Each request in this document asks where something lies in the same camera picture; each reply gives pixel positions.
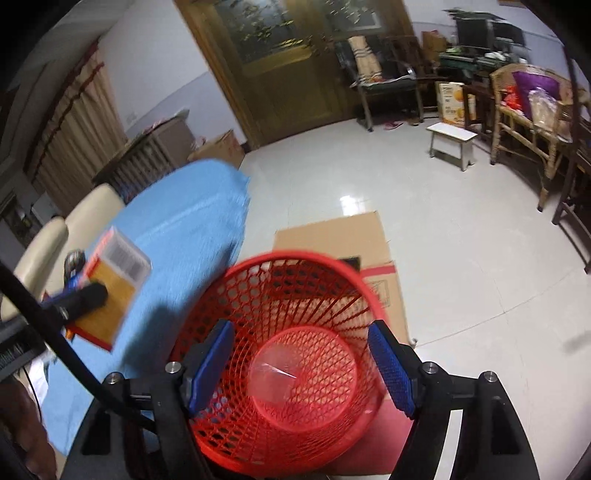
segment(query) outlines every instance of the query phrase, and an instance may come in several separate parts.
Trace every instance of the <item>computer monitor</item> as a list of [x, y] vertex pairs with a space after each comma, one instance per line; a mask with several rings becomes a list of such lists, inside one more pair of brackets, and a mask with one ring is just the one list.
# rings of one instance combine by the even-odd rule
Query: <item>computer monitor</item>
[[513, 43], [525, 47], [523, 31], [515, 25], [506, 22], [493, 22], [492, 31], [495, 38], [507, 38]]
[[488, 20], [457, 19], [457, 43], [462, 47], [492, 49], [492, 33]]

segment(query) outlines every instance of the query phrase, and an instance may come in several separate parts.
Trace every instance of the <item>cable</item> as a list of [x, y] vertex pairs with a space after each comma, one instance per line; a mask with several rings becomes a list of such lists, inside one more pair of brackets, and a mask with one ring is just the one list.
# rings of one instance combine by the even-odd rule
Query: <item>cable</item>
[[37, 410], [39, 411], [39, 421], [41, 423], [43, 423], [43, 413], [41, 413], [41, 405], [39, 404], [39, 399], [37, 398], [37, 392], [33, 388], [33, 382], [31, 382], [31, 378], [29, 377], [29, 374], [27, 373], [27, 368], [23, 367], [22, 371], [25, 372], [25, 377], [27, 377], [27, 380], [29, 382], [29, 387], [31, 387], [31, 391], [33, 392], [33, 396], [35, 397], [35, 403], [37, 403]]
[[80, 360], [80, 357], [72, 349], [68, 341], [52, 327], [54, 322], [63, 322], [61, 317], [52, 321], [51, 317], [58, 317], [59, 313], [55, 309], [43, 310], [35, 298], [1, 261], [0, 291], [21, 312], [78, 382], [90, 392], [90, 395], [117, 415], [155, 433], [154, 421], [143, 416], [138, 410], [128, 407], [103, 387], [91, 371], [86, 368], [86, 365]]

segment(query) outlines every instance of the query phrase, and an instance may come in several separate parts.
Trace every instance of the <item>cardboard box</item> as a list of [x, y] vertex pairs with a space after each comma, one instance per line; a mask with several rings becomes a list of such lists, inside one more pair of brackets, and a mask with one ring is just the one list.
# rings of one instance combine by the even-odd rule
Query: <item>cardboard box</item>
[[[464, 96], [463, 83], [437, 82], [437, 107], [439, 117], [445, 124], [464, 128]], [[468, 95], [468, 110], [470, 118], [476, 120], [476, 97]]]
[[447, 50], [447, 39], [437, 30], [423, 32], [423, 52], [428, 60], [439, 61], [439, 54]]
[[217, 158], [230, 165], [240, 168], [244, 160], [244, 150], [238, 143], [234, 130], [229, 130], [209, 142], [205, 142], [201, 147], [192, 152], [187, 161], [203, 160], [205, 158]]
[[279, 230], [273, 250], [310, 250], [333, 258], [361, 258], [361, 276], [378, 295], [388, 326], [401, 343], [409, 343], [396, 266], [377, 212], [336, 218]]

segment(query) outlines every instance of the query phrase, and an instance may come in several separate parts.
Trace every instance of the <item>basket bottom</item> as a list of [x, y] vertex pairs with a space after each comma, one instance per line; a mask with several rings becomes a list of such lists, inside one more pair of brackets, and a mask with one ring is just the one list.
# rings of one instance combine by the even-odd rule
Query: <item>basket bottom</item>
[[283, 330], [256, 353], [249, 395], [257, 412], [277, 428], [306, 432], [333, 422], [352, 401], [357, 366], [349, 345], [331, 330]]

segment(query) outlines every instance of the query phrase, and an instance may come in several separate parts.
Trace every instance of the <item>tiled floor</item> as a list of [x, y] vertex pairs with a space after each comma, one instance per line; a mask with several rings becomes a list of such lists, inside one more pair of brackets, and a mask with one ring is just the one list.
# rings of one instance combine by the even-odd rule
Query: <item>tiled floor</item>
[[464, 173], [430, 158], [434, 122], [373, 134], [343, 122], [250, 153], [241, 258], [270, 250], [278, 229], [377, 210], [419, 356], [452, 374], [496, 371], [540, 477], [564, 479], [591, 441], [591, 275], [550, 222], [556, 198], [539, 213], [537, 191], [478, 148]]

